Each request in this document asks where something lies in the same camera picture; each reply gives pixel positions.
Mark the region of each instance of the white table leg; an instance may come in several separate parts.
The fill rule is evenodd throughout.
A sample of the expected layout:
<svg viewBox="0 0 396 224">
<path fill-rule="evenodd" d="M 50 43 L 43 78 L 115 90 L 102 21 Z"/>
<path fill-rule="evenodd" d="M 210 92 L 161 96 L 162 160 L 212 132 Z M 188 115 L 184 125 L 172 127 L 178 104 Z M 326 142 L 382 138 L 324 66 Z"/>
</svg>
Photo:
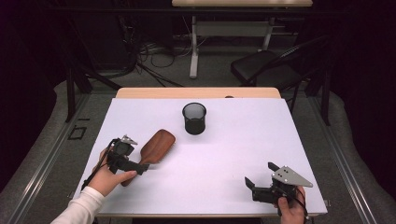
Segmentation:
<svg viewBox="0 0 396 224">
<path fill-rule="evenodd" d="M 268 45 L 270 44 L 270 39 L 271 39 L 271 34 L 273 31 L 274 23 L 275 23 L 275 18 L 270 18 L 270 20 L 268 22 L 268 33 L 265 35 L 264 43 L 262 44 L 263 50 L 268 49 Z"/>
<path fill-rule="evenodd" d="M 192 56 L 190 67 L 190 78 L 197 78 L 198 71 L 198 48 L 197 48 L 197 31 L 196 31 L 196 18 L 192 16 Z"/>
</svg>

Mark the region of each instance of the white table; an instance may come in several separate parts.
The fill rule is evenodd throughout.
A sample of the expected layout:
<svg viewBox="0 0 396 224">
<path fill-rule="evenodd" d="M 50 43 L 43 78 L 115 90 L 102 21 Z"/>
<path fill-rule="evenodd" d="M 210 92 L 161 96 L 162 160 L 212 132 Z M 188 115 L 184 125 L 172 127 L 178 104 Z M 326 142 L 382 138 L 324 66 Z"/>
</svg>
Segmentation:
<svg viewBox="0 0 396 224">
<path fill-rule="evenodd" d="M 312 0 L 172 0 L 174 7 L 311 7 Z M 192 16 L 192 56 L 190 78 L 198 74 L 197 36 L 264 36 L 268 49 L 275 18 L 269 21 L 197 21 Z"/>
<path fill-rule="evenodd" d="M 188 95 L 189 88 L 180 90 Z M 181 109 L 190 102 L 199 102 L 207 109 L 206 129 L 200 135 L 184 130 Z M 127 133 L 137 141 L 130 160 L 139 161 L 140 148 L 160 129 L 176 137 L 171 151 L 160 164 L 152 165 L 155 169 L 138 176 L 128 187 L 117 186 L 107 196 L 99 217 L 277 216 L 271 204 L 252 201 L 244 180 L 246 176 L 257 186 L 269 188 L 272 171 L 267 168 L 268 161 L 288 165 L 314 184 L 312 189 L 305 188 L 310 216 L 327 213 L 289 109 L 284 99 L 277 97 L 115 98 L 80 185 L 113 138 Z"/>
</svg>

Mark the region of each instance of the black wire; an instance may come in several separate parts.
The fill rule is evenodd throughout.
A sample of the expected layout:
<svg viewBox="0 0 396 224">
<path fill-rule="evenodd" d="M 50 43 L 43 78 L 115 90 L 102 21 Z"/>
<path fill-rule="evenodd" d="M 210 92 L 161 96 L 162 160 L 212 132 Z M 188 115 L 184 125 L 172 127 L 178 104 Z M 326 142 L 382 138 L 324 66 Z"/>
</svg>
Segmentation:
<svg viewBox="0 0 396 224">
<path fill-rule="evenodd" d="M 136 65 L 136 72 L 137 74 L 141 75 L 143 73 L 143 69 L 139 66 L 139 64 L 141 64 L 144 60 L 142 59 L 142 56 L 139 54 L 139 61 Z"/>
<path fill-rule="evenodd" d="M 74 34 L 76 35 L 76 37 L 79 39 L 81 45 L 84 47 L 85 51 L 87 52 L 87 54 L 89 55 L 90 59 L 95 61 L 97 64 L 99 64 L 99 62 L 97 61 L 96 57 L 92 54 L 92 52 L 89 50 L 86 42 L 84 41 L 84 38 L 81 36 L 80 31 L 77 29 L 76 25 L 70 20 L 67 19 L 66 20 L 67 23 L 70 25 L 72 31 L 74 32 Z M 132 71 L 134 71 L 134 67 L 135 67 L 135 62 L 134 62 L 134 55 L 132 55 L 130 52 L 128 54 L 128 59 L 129 64 L 128 67 L 126 67 L 125 69 L 123 69 L 122 71 L 120 71 L 117 74 L 113 74 L 113 75 L 102 75 L 102 77 L 106 77 L 108 79 L 111 78 L 115 78 L 115 77 L 123 77 L 125 75 L 128 75 L 129 73 L 131 73 Z"/>
<path fill-rule="evenodd" d="M 142 63 L 138 63 L 137 66 L 139 66 L 140 68 L 142 68 L 143 70 L 145 70 L 146 72 L 148 72 L 152 77 L 154 77 L 157 81 L 159 81 L 161 83 L 162 81 L 168 82 L 169 84 L 172 84 L 174 86 L 177 87 L 183 87 L 182 85 L 172 81 L 171 79 L 164 77 L 163 75 L 149 69 L 148 67 L 146 67 L 145 65 L 143 65 Z"/>
<path fill-rule="evenodd" d="M 85 187 L 88 186 L 88 184 L 91 182 L 91 180 L 92 180 L 93 177 L 96 175 L 96 173 L 100 170 L 100 168 L 102 168 L 102 167 L 105 165 L 105 164 L 102 165 L 102 162 L 103 162 L 103 160 L 105 159 L 105 157 L 107 156 L 108 151 L 110 150 L 111 145 L 113 145 L 113 143 L 118 142 L 119 140 L 120 140 L 120 139 L 113 139 L 113 140 L 111 140 L 111 142 L 108 144 L 108 146 L 107 146 L 107 148 L 106 148 L 106 150 L 105 150 L 105 153 L 103 154 L 102 158 L 101 158 L 101 159 L 99 160 L 99 162 L 96 164 L 95 170 L 91 173 L 91 175 L 90 175 L 86 180 L 84 180 L 84 183 L 83 183 L 82 186 L 81 186 L 81 190 L 84 190 Z"/>
<path fill-rule="evenodd" d="M 140 55 L 140 57 L 142 56 L 142 55 L 144 55 L 144 56 L 146 56 L 146 58 L 145 59 L 141 59 L 141 62 L 145 62 L 147 59 L 148 59 L 148 57 L 149 57 L 149 47 L 148 47 L 148 44 L 143 44 L 143 49 L 144 50 L 140 50 L 140 53 L 139 53 L 139 55 Z"/>
<path fill-rule="evenodd" d="M 304 216 L 305 216 L 304 223 L 305 223 L 309 219 L 308 211 L 306 210 L 306 204 L 300 202 L 300 200 L 298 200 L 297 197 L 290 196 L 285 190 L 283 190 L 279 187 L 275 187 L 275 189 L 279 190 L 282 194 L 286 195 L 286 197 L 291 198 L 292 200 L 296 201 L 297 204 L 299 204 L 304 209 Z M 304 202 L 306 203 L 303 193 L 297 188 L 296 188 L 296 190 L 298 190 L 301 193 L 301 195 L 303 196 Z"/>
<path fill-rule="evenodd" d="M 177 53 L 176 54 L 176 56 L 178 57 L 178 56 L 183 56 L 183 55 L 185 55 L 185 51 L 188 49 L 188 50 L 191 50 L 191 43 L 189 44 L 189 42 L 188 41 L 183 41 L 185 44 L 184 44 L 184 47 L 183 48 L 180 48 L 180 49 L 182 49 L 179 53 Z"/>
<path fill-rule="evenodd" d="M 175 54 L 171 53 L 170 55 L 172 56 L 172 61 L 171 61 L 169 64 L 162 65 L 162 66 L 156 65 L 156 64 L 154 64 L 154 61 L 153 61 L 154 55 L 156 55 L 156 54 L 159 54 L 159 53 L 153 53 L 153 54 L 151 54 L 151 59 L 150 59 L 150 62 L 151 62 L 151 64 L 152 64 L 154 67 L 165 68 L 165 67 L 171 66 L 171 65 L 175 62 L 176 56 L 175 56 Z"/>
</svg>

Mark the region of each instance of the gray floor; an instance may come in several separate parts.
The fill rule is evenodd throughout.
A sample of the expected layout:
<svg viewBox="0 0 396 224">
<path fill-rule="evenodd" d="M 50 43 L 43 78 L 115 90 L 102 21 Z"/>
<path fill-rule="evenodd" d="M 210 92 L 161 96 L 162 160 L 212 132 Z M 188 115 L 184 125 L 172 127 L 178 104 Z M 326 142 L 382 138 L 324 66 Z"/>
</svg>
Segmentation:
<svg viewBox="0 0 396 224">
<path fill-rule="evenodd" d="M 231 75 L 230 62 L 254 52 L 261 44 L 258 39 L 205 42 L 200 47 L 197 79 L 189 78 L 189 56 L 176 57 L 166 68 L 154 67 L 151 56 L 144 64 L 184 86 L 238 86 Z M 274 36 L 270 48 L 281 51 L 289 44 L 289 36 Z M 152 56 L 152 61 L 156 65 L 168 64 L 171 58 L 158 54 Z M 127 87 L 160 86 L 139 70 L 113 80 Z M 115 95 L 98 81 L 92 80 L 92 85 L 92 94 L 78 94 L 78 113 L 68 124 L 64 123 L 65 83 L 56 88 L 58 102 L 52 117 L 0 195 L 0 223 L 49 223 L 66 208 L 67 195 L 78 184 Z M 353 146 L 343 102 L 332 94 L 332 126 L 327 127 L 318 116 L 318 98 L 306 98 L 300 93 L 293 119 L 322 195 L 331 205 L 327 215 L 315 218 L 316 223 L 396 223 L 394 200 L 376 184 Z M 78 135 L 71 134 L 73 128 L 86 128 L 84 137 L 73 140 Z M 131 223 L 131 219 L 113 218 L 111 223 Z M 278 223 L 278 218 L 265 218 L 264 223 Z"/>
</svg>

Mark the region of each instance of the brown wooden paddle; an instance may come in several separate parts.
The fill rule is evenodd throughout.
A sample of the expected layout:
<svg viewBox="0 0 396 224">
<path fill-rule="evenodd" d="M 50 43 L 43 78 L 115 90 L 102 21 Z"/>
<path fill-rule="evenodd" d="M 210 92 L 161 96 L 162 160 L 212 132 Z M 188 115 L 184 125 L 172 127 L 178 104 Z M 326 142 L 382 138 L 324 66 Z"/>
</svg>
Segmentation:
<svg viewBox="0 0 396 224">
<path fill-rule="evenodd" d="M 176 138 L 168 131 L 161 129 L 156 132 L 140 150 L 139 164 L 155 164 L 160 162 L 171 146 L 175 143 Z M 121 184 L 128 186 L 133 178 L 125 180 Z"/>
</svg>

